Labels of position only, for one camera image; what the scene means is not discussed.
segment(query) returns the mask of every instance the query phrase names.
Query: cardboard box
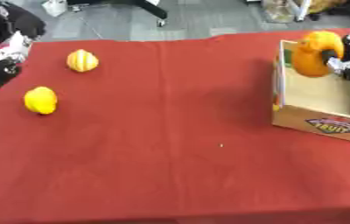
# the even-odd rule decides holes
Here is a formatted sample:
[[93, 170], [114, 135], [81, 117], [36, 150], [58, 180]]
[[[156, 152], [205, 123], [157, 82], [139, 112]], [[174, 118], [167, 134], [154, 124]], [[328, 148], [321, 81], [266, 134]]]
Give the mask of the cardboard box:
[[350, 140], [350, 81], [309, 78], [291, 67], [295, 42], [281, 41], [273, 74], [273, 124]]

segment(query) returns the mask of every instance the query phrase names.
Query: red tablecloth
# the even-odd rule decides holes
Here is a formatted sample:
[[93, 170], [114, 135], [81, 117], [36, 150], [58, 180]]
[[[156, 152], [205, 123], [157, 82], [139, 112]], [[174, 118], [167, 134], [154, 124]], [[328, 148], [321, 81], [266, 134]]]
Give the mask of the red tablecloth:
[[[0, 221], [349, 208], [350, 142], [270, 125], [278, 42], [304, 34], [35, 44], [0, 89]], [[96, 70], [66, 68], [79, 48]], [[36, 86], [53, 115], [24, 108]]]

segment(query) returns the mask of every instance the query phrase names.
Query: chair leg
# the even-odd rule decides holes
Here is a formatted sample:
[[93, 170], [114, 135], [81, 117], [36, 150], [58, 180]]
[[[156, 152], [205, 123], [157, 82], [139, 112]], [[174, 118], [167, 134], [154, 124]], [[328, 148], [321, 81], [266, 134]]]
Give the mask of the chair leg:
[[150, 14], [153, 14], [154, 16], [160, 18], [160, 19], [167, 19], [168, 18], [168, 12], [166, 10], [163, 10], [162, 8], [154, 5], [153, 3], [150, 3], [146, 0], [135, 0], [134, 4], [140, 8], [145, 9]]

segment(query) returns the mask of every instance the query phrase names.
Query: orange fruit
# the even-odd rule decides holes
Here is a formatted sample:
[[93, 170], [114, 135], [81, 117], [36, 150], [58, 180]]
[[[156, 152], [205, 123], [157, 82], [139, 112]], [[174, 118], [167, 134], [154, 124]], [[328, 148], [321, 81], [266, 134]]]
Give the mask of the orange fruit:
[[324, 64], [321, 53], [334, 50], [337, 56], [344, 57], [344, 44], [341, 37], [331, 31], [313, 31], [297, 42], [292, 53], [292, 66], [302, 75], [321, 77], [330, 73]]

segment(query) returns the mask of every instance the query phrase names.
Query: gray floor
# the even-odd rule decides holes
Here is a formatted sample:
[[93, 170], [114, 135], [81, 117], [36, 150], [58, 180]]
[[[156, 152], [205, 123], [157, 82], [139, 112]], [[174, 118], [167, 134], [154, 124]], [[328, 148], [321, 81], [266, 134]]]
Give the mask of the gray floor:
[[11, 0], [47, 22], [42, 41], [77, 39], [174, 40], [201, 39], [224, 33], [311, 30], [350, 27], [348, 16], [324, 16], [314, 22], [272, 24], [265, 22], [261, 5], [247, 6], [243, 0], [162, 0], [169, 11], [167, 26], [156, 27], [156, 19], [129, 5], [91, 6], [54, 18], [46, 15], [40, 0]]

